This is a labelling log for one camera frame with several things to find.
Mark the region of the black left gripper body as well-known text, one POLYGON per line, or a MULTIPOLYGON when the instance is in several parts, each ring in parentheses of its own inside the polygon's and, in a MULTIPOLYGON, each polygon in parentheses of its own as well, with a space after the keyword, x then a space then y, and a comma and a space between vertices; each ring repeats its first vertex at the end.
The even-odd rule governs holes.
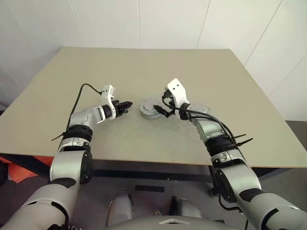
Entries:
POLYGON ((113 100, 112 104, 115 108, 116 116, 115 118, 121 116, 123 114, 123 109, 122 109, 122 103, 119 102, 119 100, 113 100))

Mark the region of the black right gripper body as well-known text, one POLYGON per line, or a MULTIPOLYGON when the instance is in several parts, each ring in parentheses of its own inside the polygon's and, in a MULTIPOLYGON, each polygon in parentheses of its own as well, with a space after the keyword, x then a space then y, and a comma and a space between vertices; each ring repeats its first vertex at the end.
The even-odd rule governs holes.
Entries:
POLYGON ((169 89, 166 89, 162 94, 162 102, 165 106, 175 106, 175 101, 169 89))

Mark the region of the grey finned rotor housing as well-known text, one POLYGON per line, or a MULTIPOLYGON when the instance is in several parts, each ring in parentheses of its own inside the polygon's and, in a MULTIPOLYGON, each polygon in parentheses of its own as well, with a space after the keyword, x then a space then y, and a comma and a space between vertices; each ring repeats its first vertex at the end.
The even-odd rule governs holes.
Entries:
POLYGON ((145 116, 159 115, 154 105, 162 106, 161 103, 154 98, 142 100, 139 105, 140 113, 145 116))

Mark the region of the black tape strip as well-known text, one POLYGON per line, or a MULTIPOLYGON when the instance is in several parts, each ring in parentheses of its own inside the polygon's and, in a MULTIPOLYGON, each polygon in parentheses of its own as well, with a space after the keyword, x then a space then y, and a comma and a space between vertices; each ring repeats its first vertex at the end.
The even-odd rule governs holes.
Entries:
POLYGON ((156 193, 164 193, 165 188, 163 186, 151 186, 151 185, 135 185, 135 191, 143 191, 143 192, 156 192, 156 193))

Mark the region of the grey right robot leg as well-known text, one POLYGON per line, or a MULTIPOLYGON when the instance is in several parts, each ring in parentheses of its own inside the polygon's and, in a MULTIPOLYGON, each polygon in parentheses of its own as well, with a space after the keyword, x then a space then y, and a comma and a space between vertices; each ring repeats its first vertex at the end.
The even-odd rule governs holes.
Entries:
POLYGON ((176 196, 171 196, 169 215, 202 218, 201 212, 196 206, 187 199, 177 199, 176 196))

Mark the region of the grey robot leg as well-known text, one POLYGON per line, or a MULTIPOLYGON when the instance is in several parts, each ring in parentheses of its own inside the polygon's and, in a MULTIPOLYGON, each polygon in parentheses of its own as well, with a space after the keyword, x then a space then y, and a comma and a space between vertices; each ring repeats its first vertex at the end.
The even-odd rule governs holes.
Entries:
POLYGON ((108 211, 108 223, 115 224, 134 217, 133 202, 127 192, 119 192, 112 199, 108 211))
POLYGON ((176 196, 171 196, 169 215, 202 218, 201 212, 196 206, 187 199, 177 199, 176 196))

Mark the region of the grey left robot leg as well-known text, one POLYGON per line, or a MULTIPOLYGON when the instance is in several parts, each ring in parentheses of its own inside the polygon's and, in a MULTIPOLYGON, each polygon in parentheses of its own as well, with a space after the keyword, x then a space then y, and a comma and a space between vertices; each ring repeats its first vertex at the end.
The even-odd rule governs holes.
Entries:
POLYGON ((108 211, 108 223, 115 224, 134 217, 133 202, 127 192, 119 192, 112 199, 108 211))

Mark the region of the grey robot torso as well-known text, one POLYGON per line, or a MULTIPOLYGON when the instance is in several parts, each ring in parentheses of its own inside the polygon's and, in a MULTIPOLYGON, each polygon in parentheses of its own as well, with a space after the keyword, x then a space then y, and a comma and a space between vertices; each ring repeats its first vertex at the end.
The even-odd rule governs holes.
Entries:
POLYGON ((219 222, 185 216, 151 216, 133 218, 106 230, 221 230, 219 222))

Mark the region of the orange cloth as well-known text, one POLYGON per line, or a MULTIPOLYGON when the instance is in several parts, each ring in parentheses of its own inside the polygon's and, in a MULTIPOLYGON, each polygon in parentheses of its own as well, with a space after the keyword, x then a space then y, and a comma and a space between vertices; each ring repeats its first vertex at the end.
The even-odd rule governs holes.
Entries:
POLYGON ((26 178, 40 175, 49 180, 53 158, 0 153, 0 178, 6 174, 9 180, 19 183, 26 178))

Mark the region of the black table frame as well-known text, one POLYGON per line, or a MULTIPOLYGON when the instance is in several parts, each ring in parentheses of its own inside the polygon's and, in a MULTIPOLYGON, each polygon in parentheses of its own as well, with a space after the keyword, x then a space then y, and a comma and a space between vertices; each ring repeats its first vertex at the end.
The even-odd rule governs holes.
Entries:
MULTIPOLYGON (((52 157, 0 153, 0 162, 13 163, 43 178, 49 179, 50 164, 44 160, 52 157)), ((146 180, 191 181, 213 184, 213 194, 218 192, 215 170, 212 166, 195 164, 153 163, 140 161, 93 160, 92 177, 129 178, 146 180)))

